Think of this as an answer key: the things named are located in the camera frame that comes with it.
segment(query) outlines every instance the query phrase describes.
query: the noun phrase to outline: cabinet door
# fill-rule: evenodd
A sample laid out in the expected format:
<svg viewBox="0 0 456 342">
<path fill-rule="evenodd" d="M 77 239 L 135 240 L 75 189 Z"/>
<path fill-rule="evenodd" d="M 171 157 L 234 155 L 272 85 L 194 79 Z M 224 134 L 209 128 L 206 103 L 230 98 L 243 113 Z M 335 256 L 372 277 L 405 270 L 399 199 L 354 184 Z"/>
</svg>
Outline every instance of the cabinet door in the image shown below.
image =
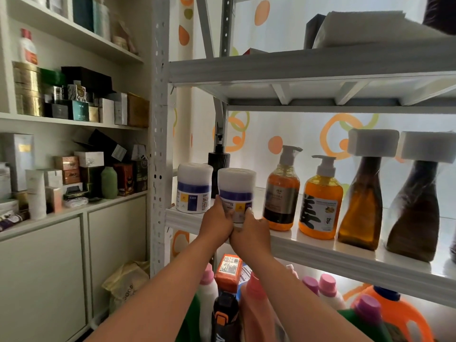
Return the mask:
<svg viewBox="0 0 456 342">
<path fill-rule="evenodd" d="M 64 342 L 86 325 L 79 218 L 0 242 L 0 341 Z"/>
<path fill-rule="evenodd" d="M 140 197 L 88 215 L 94 316 L 109 306 L 103 282 L 128 261 L 145 260 L 145 201 Z"/>
</svg>

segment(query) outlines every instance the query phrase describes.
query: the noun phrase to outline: forearm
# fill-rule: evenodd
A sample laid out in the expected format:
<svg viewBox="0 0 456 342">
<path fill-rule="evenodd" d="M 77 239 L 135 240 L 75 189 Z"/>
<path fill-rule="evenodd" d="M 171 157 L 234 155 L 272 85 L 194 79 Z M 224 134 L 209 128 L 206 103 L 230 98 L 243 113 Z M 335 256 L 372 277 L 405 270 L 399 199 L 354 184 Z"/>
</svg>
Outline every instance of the forearm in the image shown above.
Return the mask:
<svg viewBox="0 0 456 342">
<path fill-rule="evenodd" d="M 252 265 L 291 341 L 306 336 L 309 342 L 372 342 L 272 256 L 258 257 Z"/>
<path fill-rule="evenodd" d="M 125 305 L 88 342 L 173 342 L 215 250 L 197 238 Z"/>
</svg>

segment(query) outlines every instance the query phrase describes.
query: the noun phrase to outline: green bottle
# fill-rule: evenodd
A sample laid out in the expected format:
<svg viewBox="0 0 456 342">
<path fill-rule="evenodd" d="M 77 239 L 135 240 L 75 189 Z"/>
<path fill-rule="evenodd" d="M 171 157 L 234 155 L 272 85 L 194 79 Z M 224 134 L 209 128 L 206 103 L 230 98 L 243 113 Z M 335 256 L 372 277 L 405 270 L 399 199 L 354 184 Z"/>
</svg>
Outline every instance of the green bottle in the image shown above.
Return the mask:
<svg viewBox="0 0 456 342">
<path fill-rule="evenodd" d="M 176 342 L 201 342 L 199 334 L 200 303 L 195 295 L 176 337 Z"/>
<path fill-rule="evenodd" d="M 361 295 L 354 308 L 338 312 L 373 342 L 393 342 L 382 320 L 380 303 L 370 295 Z"/>
<path fill-rule="evenodd" d="M 106 167 L 101 172 L 101 192 L 104 199 L 115 199 L 119 193 L 117 173 L 113 167 Z"/>
</svg>

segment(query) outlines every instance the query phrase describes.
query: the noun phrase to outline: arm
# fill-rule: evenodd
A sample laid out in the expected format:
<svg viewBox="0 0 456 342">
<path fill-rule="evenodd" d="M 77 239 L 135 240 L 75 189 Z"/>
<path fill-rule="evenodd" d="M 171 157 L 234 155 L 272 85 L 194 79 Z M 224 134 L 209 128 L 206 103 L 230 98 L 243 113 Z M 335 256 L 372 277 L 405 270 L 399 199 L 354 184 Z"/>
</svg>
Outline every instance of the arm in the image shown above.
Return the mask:
<svg viewBox="0 0 456 342">
<path fill-rule="evenodd" d="M 309 342 L 372 342 L 272 256 L 268 222 L 256 220 L 250 209 L 243 229 L 231 234 L 230 244 L 261 281 L 291 341 L 305 336 Z"/>
<path fill-rule="evenodd" d="M 220 198 L 205 214 L 200 233 L 125 305 L 90 335 L 87 342 L 174 342 L 212 254 L 233 229 Z"/>
</svg>

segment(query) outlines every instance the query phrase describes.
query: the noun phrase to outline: white metal shelf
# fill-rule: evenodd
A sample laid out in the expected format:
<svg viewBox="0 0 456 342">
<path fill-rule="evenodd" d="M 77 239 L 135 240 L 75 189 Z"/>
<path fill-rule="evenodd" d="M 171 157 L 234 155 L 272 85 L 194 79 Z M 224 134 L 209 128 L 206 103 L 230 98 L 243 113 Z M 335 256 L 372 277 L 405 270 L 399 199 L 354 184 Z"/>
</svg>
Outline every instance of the white metal shelf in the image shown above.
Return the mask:
<svg viewBox="0 0 456 342">
<path fill-rule="evenodd" d="M 253 203 L 257 218 L 262 216 L 264 196 L 265 190 L 257 188 Z M 386 251 L 383 241 L 377 251 L 371 252 L 334 240 L 305 236 L 297 226 L 301 201 L 299 195 L 293 229 L 271 231 L 275 257 L 456 308 L 456 264 L 449 255 L 455 220 L 441 218 L 436 257 L 433 262 L 425 263 Z M 202 217 L 202 214 L 186 214 L 173 207 L 166 210 L 166 227 L 198 234 Z M 382 230 L 382 240 L 388 232 Z"/>
<path fill-rule="evenodd" d="M 41 220 L 27 220 L 21 222 L 3 232 L 0 232 L 0 241 L 16 237 L 18 235 L 22 235 L 25 233 L 29 233 L 30 231 L 40 229 L 44 226 L 48 226 L 53 223 L 57 223 L 58 221 L 66 220 L 72 218 L 74 216 L 80 215 L 83 212 L 91 212 L 99 209 L 104 209 L 106 207 L 110 207 L 112 205 L 120 204 L 125 201 L 129 201 L 135 198 L 142 197 L 147 195 L 147 191 L 134 193 L 132 195 L 128 195 L 126 197 L 117 196 L 115 199 L 102 199 L 100 201 L 94 203 L 88 203 L 87 205 L 83 205 L 81 207 L 74 207 L 74 208 L 63 208 L 61 212 L 58 213 L 50 213 L 47 214 L 45 218 Z"/>
<path fill-rule="evenodd" d="M 230 110 L 453 114 L 456 38 L 170 62 L 169 81 Z"/>
<path fill-rule="evenodd" d="M 132 129 L 135 131 L 147 131 L 147 128 L 140 128 L 140 127 L 122 126 L 122 125 L 100 123 L 100 122 L 55 119 L 55 118 L 46 118 L 46 117 L 41 117 L 41 116 L 10 114 L 10 113 L 0 113 L 0 119 L 32 121 L 32 122 L 46 122 L 48 124 L 65 124 L 65 125 L 89 126 L 89 127 L 99 127 L 99 128 L 117 128 L 117 129 Z"/>
<path fill-rule="evenodd" d="M 142 63 L 129 51 L 42 7 L 32 0 L 7 0 L 8 15 L 40 31 L 119 64 Z"/>
</svg>

